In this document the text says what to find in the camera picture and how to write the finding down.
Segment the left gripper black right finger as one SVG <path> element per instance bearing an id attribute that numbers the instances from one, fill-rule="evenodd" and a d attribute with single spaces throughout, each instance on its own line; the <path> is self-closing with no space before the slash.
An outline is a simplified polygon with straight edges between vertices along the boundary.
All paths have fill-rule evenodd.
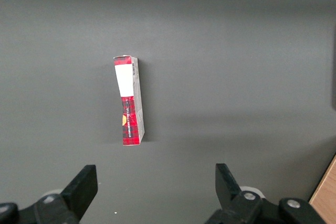
<path id="1" fill-rule="evenodd" d="M 221 209 L 206 223 L 325 223 L 305 200 L 282 198 L 275 205 L 256 192 L 242 190 L 226 164 L 215 166 L 215 189 Z"/>

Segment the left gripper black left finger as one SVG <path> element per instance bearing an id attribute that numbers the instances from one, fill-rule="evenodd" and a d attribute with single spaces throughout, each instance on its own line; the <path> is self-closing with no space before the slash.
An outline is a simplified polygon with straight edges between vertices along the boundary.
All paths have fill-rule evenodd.
<path id="1" fill-rule="evenodd" d="M 97 192 L 96 165 L 86 165 L 59 194 L 21 210 L 14 202 L 1 203 L 1 223 L 79 223 Z"/>

